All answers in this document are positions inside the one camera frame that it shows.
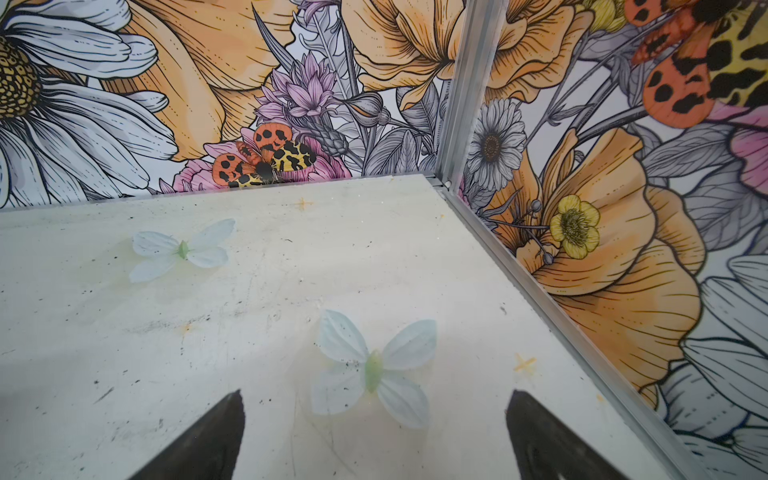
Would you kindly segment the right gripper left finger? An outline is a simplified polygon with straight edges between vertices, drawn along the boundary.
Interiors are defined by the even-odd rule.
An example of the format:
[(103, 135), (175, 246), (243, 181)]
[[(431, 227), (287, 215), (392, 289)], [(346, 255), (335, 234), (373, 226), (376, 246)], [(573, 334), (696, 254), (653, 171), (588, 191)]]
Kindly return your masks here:
[(245, 430), (239, 390), (224, 396), (130, 479), (233, 478)]

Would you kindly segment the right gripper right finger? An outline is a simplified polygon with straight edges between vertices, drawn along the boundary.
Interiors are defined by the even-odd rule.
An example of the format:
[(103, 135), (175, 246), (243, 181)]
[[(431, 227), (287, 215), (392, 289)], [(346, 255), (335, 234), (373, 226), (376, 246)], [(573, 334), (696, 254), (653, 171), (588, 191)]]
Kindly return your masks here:
[(505, 420), (523, 480), (627, 479), (526, 391), (512, 393)]

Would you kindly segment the right aluminium table edge rail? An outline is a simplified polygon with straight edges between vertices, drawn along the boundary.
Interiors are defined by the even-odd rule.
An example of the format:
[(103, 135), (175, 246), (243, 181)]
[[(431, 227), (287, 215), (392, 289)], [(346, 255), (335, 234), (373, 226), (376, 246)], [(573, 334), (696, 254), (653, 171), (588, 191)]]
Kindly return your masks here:
[(637, 393), (622, 379), (590, 340), (567, 318), (564, 311), (535, 282), (508, 250), (445, 185), (434, 186), (475, 236), (506, 277), (515, 285), (531, 307), (547, 324), (550, 332), (577, 361), (593, 384), (605, 396), (623, 422), (673, 479), (710, 479), (707, 469), (687, 446), (651, 411)]

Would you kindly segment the right aluminium corner post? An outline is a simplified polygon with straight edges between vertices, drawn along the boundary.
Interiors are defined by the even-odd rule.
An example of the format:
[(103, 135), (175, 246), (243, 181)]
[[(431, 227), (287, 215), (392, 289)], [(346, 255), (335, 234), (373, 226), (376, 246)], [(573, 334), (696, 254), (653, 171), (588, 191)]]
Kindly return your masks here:
[(505, 1), (471, 1), (466, 8), (435, 170), (435, 176), (453, 194), (463, 176), (506, 8)]

